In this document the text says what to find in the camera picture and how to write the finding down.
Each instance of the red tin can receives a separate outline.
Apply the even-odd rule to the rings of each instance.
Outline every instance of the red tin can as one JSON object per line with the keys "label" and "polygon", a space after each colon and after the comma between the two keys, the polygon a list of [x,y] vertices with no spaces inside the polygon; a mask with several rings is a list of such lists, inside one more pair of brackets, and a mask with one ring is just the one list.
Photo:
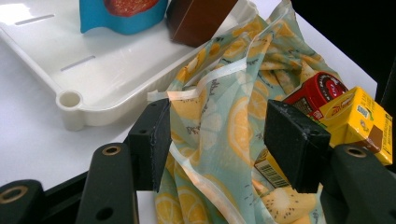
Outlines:
{"label": "red tin can", "polygon": [[315,111],[346,91],[348,91],[347,87],[338,78],[325,72],[318,72],[287,96],[283,102],[294,105],[309,117],[315,118]]}

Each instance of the tray hole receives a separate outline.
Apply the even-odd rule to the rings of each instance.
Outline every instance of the tray hole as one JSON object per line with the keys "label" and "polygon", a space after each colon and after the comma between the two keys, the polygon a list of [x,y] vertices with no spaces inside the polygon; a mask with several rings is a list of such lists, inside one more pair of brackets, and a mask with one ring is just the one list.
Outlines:
{"label": "tray hole", "polygon": [[26,21],[17,21],[17,22],[15,22],[15,24],[16,25],[24,25],[24,24],[31,23],[31,22],[34,22],[34,21],[43,21],[43,20],[46,20],[46,19],[49,19],[49,18],[52,18],[52,17],[55,17],[55,15],[50,14],[50,15],[47,15],[47,16],[41,16],[41,17],[32,18],[32,19],[29,19],[29,20],[26,20]]}
{"label": "tray hole", "polygon": [[81,98],[76,92],[68,91],[61,95],[59,103],[65,107],[74,107],[81,102]]}
{"label": "tray hole", "polygon": [[67,70],[67,69],[70,69],[70,68],[72,68],[72,67],[75,67],[75,66],[77,66],[77,65],[79,65],[79,64],[85,63],[85,62],[87,62],[87,61],[89,61],[89,60],[91,60],[91,59],[94,59],[94,58],[96,58],[96,57],[95,57],[94,55],[91,55],[91,56],[86,57],[86,58],[84,58],[84,59],[81,59],[81,60],[79,60],[79,61],[77,61],[77,62],[75,62],[75,63],[70,63],[69,65],[67,65],[67,66],[65,66],[65,67],[63,67],[63,68],[61,68],[61,72],[65,71],[65,70]]}
{"label": "tray hole", "polygon": [[111,216],[113,216],[113,209],[111,207],[106,207],[101,209],[96,214],[96,219],[100,221],[108,220]]}

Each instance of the brown box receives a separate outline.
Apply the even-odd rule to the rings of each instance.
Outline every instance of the brown box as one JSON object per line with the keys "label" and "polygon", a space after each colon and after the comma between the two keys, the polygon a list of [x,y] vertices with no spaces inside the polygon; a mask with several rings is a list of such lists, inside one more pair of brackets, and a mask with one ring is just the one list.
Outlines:
{"label": "brown box", "polygon": [[211,39],[237,0],[172,0],[166,10],[171,39],[199,47]]}

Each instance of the metal screw hole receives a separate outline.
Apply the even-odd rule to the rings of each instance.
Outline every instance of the metal screw hole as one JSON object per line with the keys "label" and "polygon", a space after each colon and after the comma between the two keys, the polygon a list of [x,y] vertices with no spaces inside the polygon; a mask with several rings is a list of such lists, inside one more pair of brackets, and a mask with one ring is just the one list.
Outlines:
{"label": "metal screw hole", "polygon": [[358,157],[358,158],[366,157],[366,153],[359,148],[353,148],[353,147],[347,148],[346,153],[351,156]]}
{"label": "metal screw hole", "polygon": [[106,156],[113,156],[116,155],[121,151],[120,147],[107,147],[102,150],[102,153]]}
{"label": "metal screw hole", "polygon": [[17,201],[27,192],[25,186],[17,186],[0,193],[0,203],[12,203]]}

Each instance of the white table surface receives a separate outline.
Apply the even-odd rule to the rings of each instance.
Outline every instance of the white table surface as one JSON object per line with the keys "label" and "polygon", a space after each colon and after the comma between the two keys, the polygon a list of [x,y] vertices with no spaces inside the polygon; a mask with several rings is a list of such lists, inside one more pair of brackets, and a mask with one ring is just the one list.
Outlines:
{"label": "white table surface", "polygon": [[[251,0],[267,18],[279,0]],[[337,71],[347,87],[361,86],[375,97],[376,83],[356,64],[297,15],[305,42]],[[122,142],[132,127],[124,120],[103,127],[67,131],[55,96],[0,39],[0,186],[35,179],[44,189],[86,172],[100,146]],[[154,223],[152,192],[138,192],[140,220]]]}

